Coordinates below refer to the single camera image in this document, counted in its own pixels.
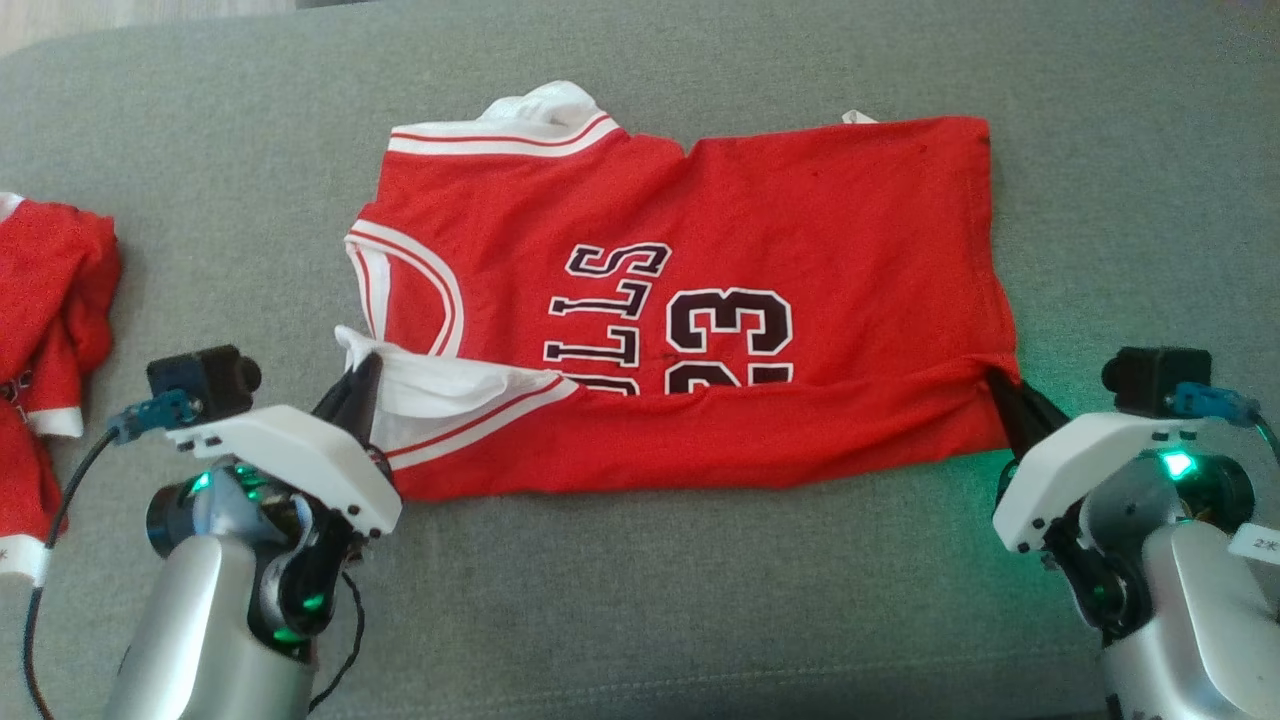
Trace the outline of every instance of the red fabric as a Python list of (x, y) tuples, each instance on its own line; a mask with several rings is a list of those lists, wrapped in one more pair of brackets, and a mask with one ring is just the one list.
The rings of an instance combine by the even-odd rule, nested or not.
[(0, 537), (49, 532), (60, 491), (24, 419), (78, 411), (82, 378), (111, 348), (119, 275), (110, 218), (23, 200), (0, 220)]
[[(991, 258), (989, 145), (984, 120), (952, 117), (704, 140), (687, 155), (622, 129), (556, 158), (389, 151), (361, 219), (436, 254), (461, 299), (388, 255), (375, 334), (433, 352), (461, 305), (458, 357), (639, 391), (575, 392), (398, 468), (397, 487), (419, 500), (788, 487), (1004, 447), (982, 379), (989, 366), (1018, 377)], [(351, 241), (366, 255), (394, 246), (358, 223)], [(611, 251), (645, 243), (671, 249), (657, 275), (643, 252), (604, 275), (570, 272), (579, 246), (600, 249), (588, 265), (607, 269)], [(652, 286), (634, 318), (554, 311), (557, 297), (625, 301), (623, 281)], [(748, 310), (716, 332), (714, 297), (689, 297), (712, 290)], [(631, 337), (634, 366), (556, 357)], [(690, 368), (704, 379), (689, 382)]]

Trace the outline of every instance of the red basketball jersey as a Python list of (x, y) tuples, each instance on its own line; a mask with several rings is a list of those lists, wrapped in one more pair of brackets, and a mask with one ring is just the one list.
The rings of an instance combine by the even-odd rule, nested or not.
[(556, 82), (394, 129), (346, 238), (392, 345), (339, 336), (408, 498), (786, 487), (1004, 445), (989, 225), (982, 119), (686, 152)]

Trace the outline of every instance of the robotic arm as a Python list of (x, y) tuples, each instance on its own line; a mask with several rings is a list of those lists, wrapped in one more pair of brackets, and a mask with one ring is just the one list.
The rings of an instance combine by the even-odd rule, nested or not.
[(170, 427), (178, 450), (215, 460), (151, 500), (147, 534), (165, 565), (105, 717), (307, 715), (343, 568), (401, 514), (369, 445), (380, 370), (370, 355), (307, 414), (248, 410), (257, 368), (230, 346), (147, 368), (155, 400), (118, 420), (119, 437)]
[(1208, 374), (1203, 351), (1125, 348), (1103, 372), (1119, 411), (1074, 420), (988, 378), (1015, 456), (992, 524), (1007, 550), (1062, 569), (1102, 633), (1115, 719), (1280, 717), (1275, 609), (1229, 552), (1253, 487), (1234, 460), (1183, 448), (1207, 416), (1252, 427), (1257, 405)]

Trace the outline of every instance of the gray couch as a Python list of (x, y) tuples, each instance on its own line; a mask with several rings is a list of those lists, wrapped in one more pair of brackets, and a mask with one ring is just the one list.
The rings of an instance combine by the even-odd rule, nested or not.
[[(1103, 409), (1098, 369), (1119, 346), (1187, 343), (1280, 407), (1280, 15), (1263, 5), (434, 0), (116, 31), (0, 60), (0, 188), (116, 218), (96, 434), (145, 396), (148, 360), (212, 343), (260, 361), (260, 404), (319, 397), (342, 363), (333, 325), (361, 322), (340, 238), (393, 124), (474, 117), (554, 78), (686, 143), (850, 108), (983, 115), (1030, 378), (1070, 413)], [(1210, 439), (1275, 477), (1248, 438)], [(54, 445), (63, 477), (86, 445)], [(1097, 638), (1062, 579), (989, 527), (1005, 459), (790, 492), (408, 507), (356, 570), (365, 652), (316, 716), (1096, 711)], [(160, 569), (146, 501), (193, 470), (147, 438), (87, 479), (40, 628), (60, 719), (100, 711)], [(6, 719), (32, 716), (24, 607), (0, 579)], [(343, 596), (325, 678), (352, 615)]]

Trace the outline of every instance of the blue connector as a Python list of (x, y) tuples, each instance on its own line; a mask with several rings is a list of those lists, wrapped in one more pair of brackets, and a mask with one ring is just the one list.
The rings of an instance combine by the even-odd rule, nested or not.
[(1252, 428), (1262, 411), (1252, 397), (1201, 383), (1178, 383), (1169, 409), (1183, 418), (1221, 418), (1238, 428)]
[(108, 424), (119, 430), (115, 445), (124, 445), (138, 439), (147, 430), (173, 430), (189, 425), (200, 415), (200, 400), (180, 389), (170, 389), (145, 402), (129, 405)]

